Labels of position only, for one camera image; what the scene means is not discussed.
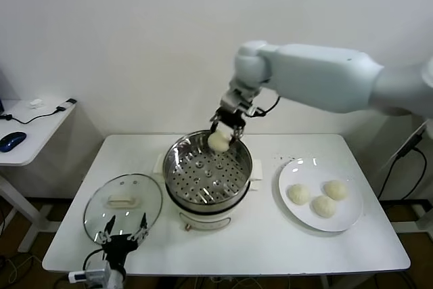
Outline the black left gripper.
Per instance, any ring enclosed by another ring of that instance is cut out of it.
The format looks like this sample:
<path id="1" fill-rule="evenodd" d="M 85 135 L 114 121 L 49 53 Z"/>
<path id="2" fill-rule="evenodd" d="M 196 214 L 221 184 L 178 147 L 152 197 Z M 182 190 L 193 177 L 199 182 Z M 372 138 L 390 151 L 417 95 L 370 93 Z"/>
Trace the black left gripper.
<path id="1" fill-rule="evenodd" d="M 138 243 L 143 242 L 148 234 L 147 216 L 143 213 L 139 229 L 133 235 L 114 235 L 110 236 L 115 224 L 115 216 L 110 219 L 104 219 L 95 235 L 96 242 L 103 242 L 101 247 L 106 254 L 106 258 L 112 269 L 124 267 L 127 255 L 137 250 Z"/>

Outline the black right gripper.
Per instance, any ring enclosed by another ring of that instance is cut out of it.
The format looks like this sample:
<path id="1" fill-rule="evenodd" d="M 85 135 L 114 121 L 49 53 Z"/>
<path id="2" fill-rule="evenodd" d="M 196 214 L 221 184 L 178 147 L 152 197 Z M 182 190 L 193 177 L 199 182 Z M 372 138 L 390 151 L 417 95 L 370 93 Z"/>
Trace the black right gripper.
<path id="1" fill-rule="evenodd" d="M 235 142 L 239 141 L 242 138 L 246 122 L 242 117 L 241 110 L 230 112 L 224 108 L 219 108 L 216 111 L 216 117 L 217 118 L 211 119 L 211 134 L 216 132 L 219 123 L 223 123 L 224 125 L 232 129 L 229 145 L 233 145 Z"/>

